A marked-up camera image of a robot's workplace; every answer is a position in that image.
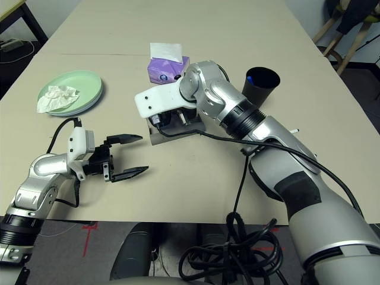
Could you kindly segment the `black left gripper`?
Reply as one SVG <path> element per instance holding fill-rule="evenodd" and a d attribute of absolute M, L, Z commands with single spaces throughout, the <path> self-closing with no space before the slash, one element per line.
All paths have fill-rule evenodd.
<path fill-rule="evenodd" d="M 124 181 L 145 172 L 148 166 L 133 167 L 125 169 L 121 173 L 113 174 L 113 156 L 110 148 L 113 144 L 129 144 L 141 140 L 142 136 L 134 134 L 119 134 L 106 137 L 103 144 L 96 147 L 94 152 L 87 160 L 87 164 L 83 166 L 85 175 L 103 175 L 106 182 Z"/>

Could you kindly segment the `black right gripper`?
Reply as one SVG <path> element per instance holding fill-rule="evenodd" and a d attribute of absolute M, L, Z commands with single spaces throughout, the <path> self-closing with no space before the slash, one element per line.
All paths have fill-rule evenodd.
<path fill-rule="evenodd" d="M 184 107 L 180 107 L 177 109 L 165 111 L 162 113 L 155 114 L 149 117 L 150 123 L 157 127 L 169 127 L 174 124 L 179 124 L 182 126 L 188 126 L 197 116 L 196 109 L 187 109 Z"/>

